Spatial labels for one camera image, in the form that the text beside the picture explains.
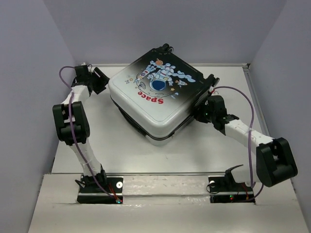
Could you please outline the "black white space suitcase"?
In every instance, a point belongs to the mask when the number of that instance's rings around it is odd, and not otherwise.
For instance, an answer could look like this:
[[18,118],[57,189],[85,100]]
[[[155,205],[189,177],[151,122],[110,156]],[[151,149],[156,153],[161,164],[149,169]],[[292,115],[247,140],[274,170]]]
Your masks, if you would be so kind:
[[108,88],[127,122],[151,144],[163,146],[193,120],[219,80],[204,77],[164,44],[114,75]]

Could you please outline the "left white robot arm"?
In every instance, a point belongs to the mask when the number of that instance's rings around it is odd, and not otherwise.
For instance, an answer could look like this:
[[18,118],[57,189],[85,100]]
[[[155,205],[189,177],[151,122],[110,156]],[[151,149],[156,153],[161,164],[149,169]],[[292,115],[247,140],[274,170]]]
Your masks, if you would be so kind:
[[82,183],[102,192],[107,188],[107,176],[89,142],[90,125],[84,103],[92,93],[103,92],[109,78],[97,67],[85,63],[62,67],[59,78],[69,89],[69,94],[63,102],[52,107],[57,137],[75,153],[83,169]]

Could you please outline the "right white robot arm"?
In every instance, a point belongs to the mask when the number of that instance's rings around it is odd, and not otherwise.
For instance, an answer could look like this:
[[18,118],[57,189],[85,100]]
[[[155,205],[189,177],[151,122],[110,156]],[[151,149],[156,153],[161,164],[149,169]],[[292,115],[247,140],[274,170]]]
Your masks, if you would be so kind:
[[289,142],[266,136],[247,126],[237,116],[228,114],[223,97],[206,98],[196,108],[194,118],[213,127],[243,146],[255,156],[251,174],[253,181],[272,187],[298,175],[298,168]]

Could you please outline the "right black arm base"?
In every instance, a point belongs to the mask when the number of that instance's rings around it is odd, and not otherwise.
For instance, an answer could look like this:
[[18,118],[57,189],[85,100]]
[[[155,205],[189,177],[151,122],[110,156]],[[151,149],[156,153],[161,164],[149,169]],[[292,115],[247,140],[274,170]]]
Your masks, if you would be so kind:
[[240,166],[227,169],[223,176],[208,177],[206,191],[210,195],[210,203],[256,203],[253,189],[233,178],[232,170]]

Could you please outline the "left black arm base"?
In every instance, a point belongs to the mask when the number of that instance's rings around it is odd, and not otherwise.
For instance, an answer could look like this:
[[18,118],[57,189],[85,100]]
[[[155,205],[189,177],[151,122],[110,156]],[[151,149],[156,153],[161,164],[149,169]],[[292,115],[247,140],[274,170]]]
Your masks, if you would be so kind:
[[87,186],[83,176],[75,182],[79,186],[76,199],[79,204],[123,204],[123,176],[108,176],[106,186],[99,182],[106,192],[96,184]]

